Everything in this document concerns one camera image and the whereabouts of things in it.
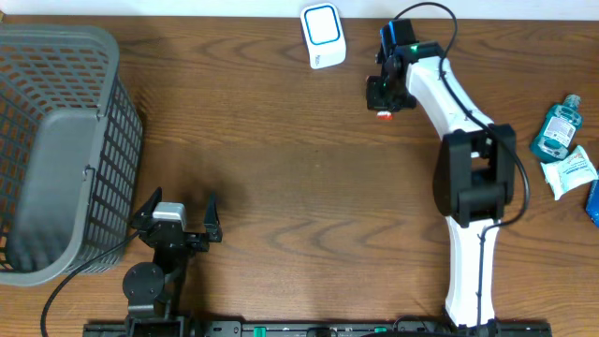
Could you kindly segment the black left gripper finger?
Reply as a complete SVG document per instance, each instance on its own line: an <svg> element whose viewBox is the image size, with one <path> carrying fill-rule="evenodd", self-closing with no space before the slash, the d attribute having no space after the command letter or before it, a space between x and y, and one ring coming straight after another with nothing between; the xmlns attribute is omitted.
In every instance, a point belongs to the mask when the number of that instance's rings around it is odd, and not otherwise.
<svg viewBox="0 0 599 337"><path fill-rule="evenodd" d="M133 213L129 225L135 230L142 230L153 218L153 211L162 200L162 188L157 187L152 195Z"/></svg>
<svg viewBox="0 0 599 337"><path fill-rule="evenodd" d="M205 212L203 225L205 227L205 233L208 237L209 242L221 242L223 239L223 231L221 228L218 211L216 194L211 193L207 209Z"/></svg>

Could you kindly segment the red Nescafe stick sachet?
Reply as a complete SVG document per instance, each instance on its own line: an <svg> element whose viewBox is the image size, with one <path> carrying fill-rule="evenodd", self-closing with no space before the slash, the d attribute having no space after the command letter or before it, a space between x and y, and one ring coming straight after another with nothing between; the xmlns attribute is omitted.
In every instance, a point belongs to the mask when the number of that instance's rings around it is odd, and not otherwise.
<svg viewBox="0 0 599 337"><path fill-rule="evenodd" d="M389 112L389 111L378 111L376 113L376 117L379 120L391 121L394 118L394 115L391 112Z"/></svg>

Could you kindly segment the blue mouthwash bottle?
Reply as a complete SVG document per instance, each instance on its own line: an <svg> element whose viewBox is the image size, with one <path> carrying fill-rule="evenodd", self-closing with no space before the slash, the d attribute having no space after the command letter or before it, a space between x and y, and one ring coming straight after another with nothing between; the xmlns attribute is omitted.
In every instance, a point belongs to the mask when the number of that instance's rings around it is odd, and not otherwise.
<svg viewBox="0 0 599 337"><path fill-rule="evenodd" d="M541 162L561 161L569 155L570 145L583 123L580 102L579 95L568 95L563 103L548 110L541 130L530 146Z"/></svg>

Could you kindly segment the white wet wipes pack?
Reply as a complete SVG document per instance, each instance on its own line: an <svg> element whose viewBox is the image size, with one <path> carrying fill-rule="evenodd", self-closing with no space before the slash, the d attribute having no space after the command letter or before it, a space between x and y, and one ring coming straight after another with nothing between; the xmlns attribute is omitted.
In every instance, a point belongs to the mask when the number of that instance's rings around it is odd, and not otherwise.
<svg viewBox="0 0 599 337"><path fill-rule="evenodd" d="M572 189L598 179L597 170L581 145L564 160L542 163L541 169L555 200L559 200Z"/></svg>

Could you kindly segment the blue Oreo cookie pack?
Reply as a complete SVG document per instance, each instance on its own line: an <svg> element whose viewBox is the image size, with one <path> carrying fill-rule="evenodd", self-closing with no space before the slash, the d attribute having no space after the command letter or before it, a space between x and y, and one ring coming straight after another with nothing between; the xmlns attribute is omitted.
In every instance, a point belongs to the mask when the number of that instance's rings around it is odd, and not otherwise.
<svg viewBox="0 0 599 337"><path fill-rule="evenodd" d="M592 182L592 186L587 198L585 211L592 222L599 227L599 181Z"/></svg>

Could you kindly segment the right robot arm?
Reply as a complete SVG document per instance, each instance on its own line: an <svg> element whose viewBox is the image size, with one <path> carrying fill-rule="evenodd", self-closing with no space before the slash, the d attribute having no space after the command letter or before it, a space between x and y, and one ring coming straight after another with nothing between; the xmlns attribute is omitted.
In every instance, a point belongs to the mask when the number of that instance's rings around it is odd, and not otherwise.
<svg viewBox="0 0 599 337"><path fill-rule="evenodd" d="M492 304L494 248L504 208L514 195L516 135L482 113L455 78L446 51L416 39L407 19L380 31L366 101L380 119L422 107L441 140L433 174L435 205L450 237L450 281L445 311L459 330L485 327Z"/></svg>

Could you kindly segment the white barcode scanner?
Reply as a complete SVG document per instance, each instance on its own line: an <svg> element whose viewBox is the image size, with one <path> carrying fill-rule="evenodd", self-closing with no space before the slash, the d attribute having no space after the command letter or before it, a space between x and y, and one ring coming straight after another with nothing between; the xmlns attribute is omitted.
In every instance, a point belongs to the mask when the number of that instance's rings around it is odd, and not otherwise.
<svg viewBox="0 0 599 337"><path fill-rule="evenodd" d="M312 69L336 66L346 57L346 41L338 8L331 3L305 7L300 15Z"/></svg>

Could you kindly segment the grey plastic mesh basket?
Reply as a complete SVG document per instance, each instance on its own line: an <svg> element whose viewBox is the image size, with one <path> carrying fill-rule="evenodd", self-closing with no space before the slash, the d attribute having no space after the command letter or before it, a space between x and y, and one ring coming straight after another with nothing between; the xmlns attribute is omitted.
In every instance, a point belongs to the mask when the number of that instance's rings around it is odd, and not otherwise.
<svg viewBox="0 0 599 337"><path fill-rule="evenodd" d="M1 28L1 282L115 266L143 126L116 40L93 26Z"/></svg>

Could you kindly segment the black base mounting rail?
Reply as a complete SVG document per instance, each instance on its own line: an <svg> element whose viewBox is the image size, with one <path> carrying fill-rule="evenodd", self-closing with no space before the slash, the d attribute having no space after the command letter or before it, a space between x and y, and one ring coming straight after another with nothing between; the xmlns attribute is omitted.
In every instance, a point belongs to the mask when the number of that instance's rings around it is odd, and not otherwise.
<svg viewBox="0 0 599 337"><path fill-rule="evenodd" d="M239 321L87 324L84 337L190 336L190 337L361 337L361 336L550 336L545 322L489 321L472 328L456 328L440 321L398 319L394 323L241 323Z"/></svg>

